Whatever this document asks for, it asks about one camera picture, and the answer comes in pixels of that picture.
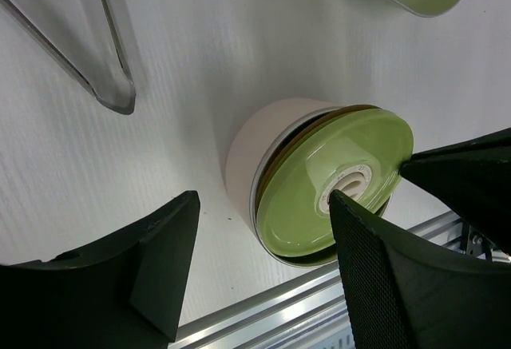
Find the wood grain surface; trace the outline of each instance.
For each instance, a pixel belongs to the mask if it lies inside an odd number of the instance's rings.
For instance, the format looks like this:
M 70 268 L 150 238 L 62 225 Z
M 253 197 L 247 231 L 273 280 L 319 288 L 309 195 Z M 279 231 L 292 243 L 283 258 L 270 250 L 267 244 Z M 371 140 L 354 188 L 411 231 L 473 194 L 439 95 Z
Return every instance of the wood grain surface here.
M 98 104 L 0 10 L 0 262 L 50 260 L 196 189 L 181 323 L 303 273 L 267 255 L 229 204 L 237 129 L 285 97 L 395 111 L 416 151 L 509 127 L 508 3 L 462 0 L 424 19 L 386 0 L 116 0 L 136 39 L 130 116 Z M 445 210 L 402 183 L 386 218 L 409 227 Z

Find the white table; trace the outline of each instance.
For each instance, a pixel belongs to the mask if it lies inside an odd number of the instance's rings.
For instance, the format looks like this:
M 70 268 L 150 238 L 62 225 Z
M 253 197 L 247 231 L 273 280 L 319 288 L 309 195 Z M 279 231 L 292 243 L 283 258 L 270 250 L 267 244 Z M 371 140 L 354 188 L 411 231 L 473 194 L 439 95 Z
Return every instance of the white table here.
M 130 116 L 99 105 L 0 10 L 0 262 L 50 260 L 196 189 L 181 323 L 304 273 L 268 256 L 229 204 L 237 129 L 296 96 L 393 110 L 416 151 L 506 128 L 510 1 L 424 19 L 385 0 L 125 0 L 139 52 Z M 402 183 L 386 218 L 409 227 L 445 210 Z

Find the metal tongs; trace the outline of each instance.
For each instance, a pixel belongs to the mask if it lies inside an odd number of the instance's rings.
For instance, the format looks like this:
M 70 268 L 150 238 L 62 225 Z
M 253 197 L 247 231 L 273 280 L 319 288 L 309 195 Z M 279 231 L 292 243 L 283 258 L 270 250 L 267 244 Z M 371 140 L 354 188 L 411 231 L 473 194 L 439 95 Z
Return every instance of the metal tongs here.
M 135 86 L 109 0 L 80 0 L 101 56 L 37 0 L 0 0 L 13 18 L 101 104 L 124 115 L 135 109 Z

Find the white tabletop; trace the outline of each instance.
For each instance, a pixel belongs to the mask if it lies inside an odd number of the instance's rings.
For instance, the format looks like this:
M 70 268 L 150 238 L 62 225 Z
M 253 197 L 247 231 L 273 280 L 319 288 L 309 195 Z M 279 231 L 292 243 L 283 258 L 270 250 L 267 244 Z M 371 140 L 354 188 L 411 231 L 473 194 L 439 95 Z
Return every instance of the white tabletop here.
M 49 260 L 196 189 L 181 323 L 305 272 L 268 256 L 224 191 L 229 144 L 257 109 L 285 97 L 379 105 L 410 123 L 416 151 L 510 123 L 511 0 L 462 0 L 429 19 L 385 0 L 125 2 L 139 53 L 130 116 L 0 10 L 0 262 Z M 386 218 L 409 227 L 445 210 L 401 183 Z

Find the brown gasket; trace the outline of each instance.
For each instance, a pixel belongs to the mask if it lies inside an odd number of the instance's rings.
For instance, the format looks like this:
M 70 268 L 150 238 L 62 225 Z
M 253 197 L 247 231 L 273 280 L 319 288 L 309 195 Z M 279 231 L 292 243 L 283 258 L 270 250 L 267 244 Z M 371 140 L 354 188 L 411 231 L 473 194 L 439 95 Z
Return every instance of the brown gasket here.
M 287 143 L 285 145 L 279 145 L 276 150 L 277 153 L 274 153 L 273 156 L 270 157 L 269 162 L 263 170 L 263 175 L 261 175 L 261 179 L 257 184 L 257 189 L 255 191 L 255 216 L 257 217 L 257 210 L 259 209 L 259 204 L 261 202 L 261 198 L 263 197 L 263 193 L 266 190 L 266 187 L 268 186 L 272 177 L 275 175 L 276 170 L 280 168 L 280 165 L 283 163 L 283 158 L 292 148 L 294 148 L 300 141 L 302 141 L 305 136 L 307 136 L 309 133 L 313 133 L 320 125 L 323 125 L 327 121 L 342 115 L 346 115 L 348 113 L 363 111 L 366 109 L 379 109 L 379 107 L 368 104 L 357 104 L 336 109 L 332 112 L 322 115 L 319 118 L 316 118 L 312 123 L 310 123 L 307 127 L 296 134 L 296 136 L 294 136 L 290 141 L 283 141 L 283 143 Z

